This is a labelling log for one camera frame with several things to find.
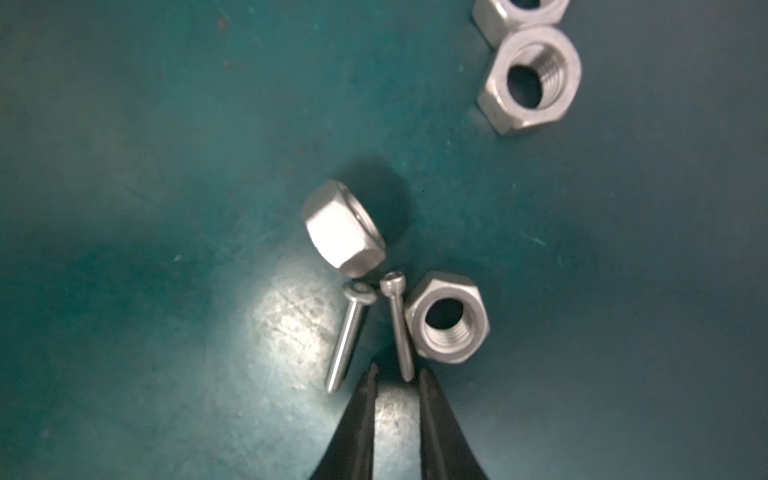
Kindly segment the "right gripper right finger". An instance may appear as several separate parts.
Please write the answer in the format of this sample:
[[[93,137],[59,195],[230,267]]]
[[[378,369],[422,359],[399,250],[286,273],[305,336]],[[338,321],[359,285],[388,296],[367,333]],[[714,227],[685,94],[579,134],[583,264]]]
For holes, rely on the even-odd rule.
[[[434,373],[418,377],[423,479],[487,479]]]

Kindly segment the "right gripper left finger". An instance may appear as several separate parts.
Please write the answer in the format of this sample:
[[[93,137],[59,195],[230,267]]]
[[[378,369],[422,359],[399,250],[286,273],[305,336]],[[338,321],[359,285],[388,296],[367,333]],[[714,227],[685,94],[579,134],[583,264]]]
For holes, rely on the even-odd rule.
[[[310,479],[373,478],[378,374],[378,365],[372,363],[360,377],[336,431]]]

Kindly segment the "large silver hex nut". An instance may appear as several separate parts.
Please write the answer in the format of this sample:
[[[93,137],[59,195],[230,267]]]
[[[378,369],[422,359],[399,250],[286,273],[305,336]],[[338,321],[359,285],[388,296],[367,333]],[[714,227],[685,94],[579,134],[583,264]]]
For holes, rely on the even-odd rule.
[[[405,319],[416,353],[446,364],[467,361],[490,333],[478,286],[448,272],[423,276],[407,298]]]

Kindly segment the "thin silver screw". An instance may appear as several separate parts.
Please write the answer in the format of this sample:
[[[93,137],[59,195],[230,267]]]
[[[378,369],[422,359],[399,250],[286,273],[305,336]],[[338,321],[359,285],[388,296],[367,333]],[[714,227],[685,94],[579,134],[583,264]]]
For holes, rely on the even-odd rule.
[[[398,356],[399,370],[405,382],[412,382],[415,367],[410,345],[410,336],[404,317],[403,294],[406,277],[401,271],[386,273],[379,283],[381,293],[388,299],[393,327],[394,341]]]

